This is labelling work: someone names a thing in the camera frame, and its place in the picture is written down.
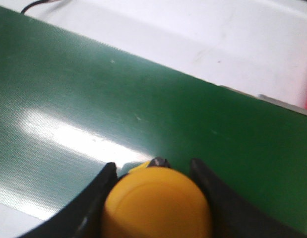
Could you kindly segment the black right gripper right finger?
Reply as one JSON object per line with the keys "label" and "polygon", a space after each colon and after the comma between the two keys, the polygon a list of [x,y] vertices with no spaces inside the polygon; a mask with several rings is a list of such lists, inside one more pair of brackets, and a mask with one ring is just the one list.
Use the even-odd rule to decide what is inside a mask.
{"label": "black right gripper right finger", "polygon": [[190,162],[190,177],[206,197],[216,238],[306,238],[250,204],[201,159]]}

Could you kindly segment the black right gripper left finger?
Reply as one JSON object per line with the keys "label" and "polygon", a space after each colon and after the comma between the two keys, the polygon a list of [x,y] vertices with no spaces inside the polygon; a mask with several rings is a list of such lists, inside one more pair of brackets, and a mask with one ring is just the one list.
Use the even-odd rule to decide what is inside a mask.
{"label": "black right gripper left finger", "polygon": [[21,238],[98,238],[106,198],[118,182],[116,165],[107,163],[96,177],[50,219]]}

